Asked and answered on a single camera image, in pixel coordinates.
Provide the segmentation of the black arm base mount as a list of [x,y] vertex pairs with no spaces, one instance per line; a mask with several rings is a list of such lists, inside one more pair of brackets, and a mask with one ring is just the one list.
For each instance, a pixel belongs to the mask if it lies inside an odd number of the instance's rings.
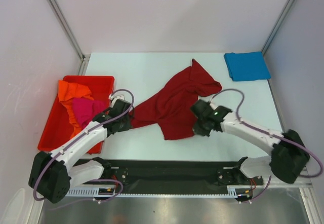
[[110,160],[100,157],[92,158],[92,160],[100,163],[103,167],[103,173],[99,179],[115,179],[119,180],[122,184],[129,185],[129,167],[130,161],[128,160]]

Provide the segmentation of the dark red t shirt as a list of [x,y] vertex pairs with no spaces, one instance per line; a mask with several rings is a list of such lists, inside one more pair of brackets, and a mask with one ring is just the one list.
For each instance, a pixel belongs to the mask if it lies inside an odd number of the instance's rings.
[[194,135],[195,115],[190,108],[199,97],[217,94],[219,82],[195,60],[174,75],[155,95],[134,108],[132,128],[158,124],[164,140],[179,140]]

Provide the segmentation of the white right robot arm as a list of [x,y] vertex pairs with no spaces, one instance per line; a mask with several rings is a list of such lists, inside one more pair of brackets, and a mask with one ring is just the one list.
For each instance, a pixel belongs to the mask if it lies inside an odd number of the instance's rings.
[[299,134],[272,131],[240,119],[237,113],[224,106],[198,100],[190,110],[196,117],[193,131],[209,136],[212,131],[237,136],[260,148],[267,155],[258,158],[241,158],[234,170],[234,180],[247,183],[252,177],[274,175],[279,180],[293,184],[310,159]]

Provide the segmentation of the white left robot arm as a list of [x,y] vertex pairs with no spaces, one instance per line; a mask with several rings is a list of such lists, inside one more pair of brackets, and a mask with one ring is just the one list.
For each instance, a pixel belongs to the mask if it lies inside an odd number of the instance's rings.
[[88,125],[72,139],[49,153],[38,152],[32,163],[28,185],[36,201],[60,202],[68,191],[83,183],[113,182],[108,162],[100,157],[77,165],[77,161],[98,143],[111,135],[130,129],[129,112],[133,104],[116,99],[112,107],[97,114]]

